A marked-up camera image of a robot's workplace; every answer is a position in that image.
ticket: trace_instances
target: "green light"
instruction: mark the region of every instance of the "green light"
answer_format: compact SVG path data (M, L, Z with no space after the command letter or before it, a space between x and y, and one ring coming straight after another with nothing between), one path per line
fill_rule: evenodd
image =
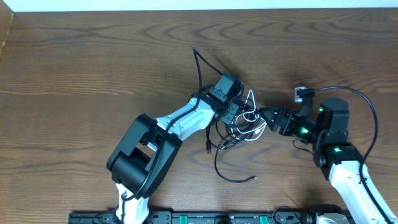
M301 133L303 133L303 134L307 134L307 133L308 133L308 130L307 130L307 129L305 129L305 128L302 128L302 129L301 129Z

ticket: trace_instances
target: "wooden table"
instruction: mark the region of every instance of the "wooden table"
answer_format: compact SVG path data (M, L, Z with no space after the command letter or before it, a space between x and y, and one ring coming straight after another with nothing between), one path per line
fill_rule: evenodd
M398 9L17 13L0 61L0 222L66 223L118 203L109 155L142 113L156 118L197 90L191 45L252 88L259 106L288 106L296 86L346 85L373 101L380 132L367 165L398 213ZM203 84L220 78L206 66ZM364 153L374 131L366 102L347 91L349 140ZM215 132L211 137L216 139ZM150 198L174 210L273 210L335 203L312 158L267 130L221 152L205 132L183 144Z

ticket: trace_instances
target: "white cable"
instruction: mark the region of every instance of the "white cable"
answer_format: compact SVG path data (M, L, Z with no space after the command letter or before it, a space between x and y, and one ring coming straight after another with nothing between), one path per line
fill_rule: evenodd
M251 98L252 98L253 110L246 111L246 112L243 112L243 113L237 115L235 117L235 126L238 125L238 118L240 116L242 116L247 122L256 122L258 119L262 120L263 122L262 122L262 124L260 124L259 126L257 126L256 128L254 128L254 129L252 129L250 131L241 131L238 127L236 128L236 130L238 130L238 132L240 134L248 134L248 133L251 133L251 132L254 132L254 134L257 134L257 137L255 137L254 139L245 139L245 141L255 141L255 140L257 140L262 135L262 133L264 132L264 130L265 130L266 126L267 126L266 121L263 118L260 118L260 116L258 114L255 115L254 120L247 119L245 117L245 114L250 114L250 113L255 113L256 112L256 101L254 99L254 93L253 93L253 91L251 89L249 90L248 96L246 97L246 101L244 103L245 103L245 105L248 103L248 99L250 98L250 95L251 95Z

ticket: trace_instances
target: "white wall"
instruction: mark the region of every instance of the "white wall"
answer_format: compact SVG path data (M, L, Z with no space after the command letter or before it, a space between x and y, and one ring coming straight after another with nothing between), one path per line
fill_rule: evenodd
M14 12L398 7L398 0L4 0Z

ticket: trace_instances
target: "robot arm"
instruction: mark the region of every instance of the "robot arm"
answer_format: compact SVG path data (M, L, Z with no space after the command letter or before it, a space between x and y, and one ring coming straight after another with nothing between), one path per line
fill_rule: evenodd
M313 121L310 119L313 96L314 91L299 87L295 90L295 101L303 104L301 111L261 108L260 112L272 131L277 131L280 127L279 134L295 136L312 143L315 164L321 169L326 180L329 180L340 193L356 223L387 223L360 178L359 165L363 158L359 151L347 142L348 103L338 98L322 101L318 119ZM391 222L398 223L397 217L373 184L366 165L363 165L363 175L382 211ZM317 222L308 220L307 223L333 223L319 213L311 219Z
M166 176L182 141L215 121L222 120L230 124L236 115L232 101L242 93L243 84L224 73L217 85L211 87L207 94L201 94L200 99L193 94L188 104L170 115L151 119L142 114L133 122L106 165L119 190L116 218L121 223L141 224L146 219L149 196ZM189 112L198 100L197 108ZM165 133L172 121L175 122ZM149 178L155 156L150 158L144 154L136 147L138 144L150 147L155 153L160 152Z

